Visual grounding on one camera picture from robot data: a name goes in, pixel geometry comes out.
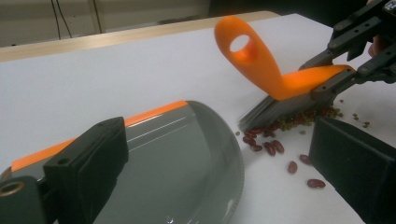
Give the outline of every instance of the black cable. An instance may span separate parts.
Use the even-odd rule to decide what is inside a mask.
[[[61,39],[61,30],[59,29],[58,15],[56,14],[55,5],[53,4],[53,0],[50,0],[50,2],[52,3],[53,14],[55,14],[56,27],[58,28],[58,38]]]
[[[56,0],[56,4],[58,4],[59,12],[61,13],[62,20],[64,20],[64,25],[66,26],[67,33],[69,33],[70,38],[73,38],[72,34],[70,33],[69,26],[67,25],[67,22],[64,19],[64,14],[62,13],[61,5],[59,4],[58,0]]]

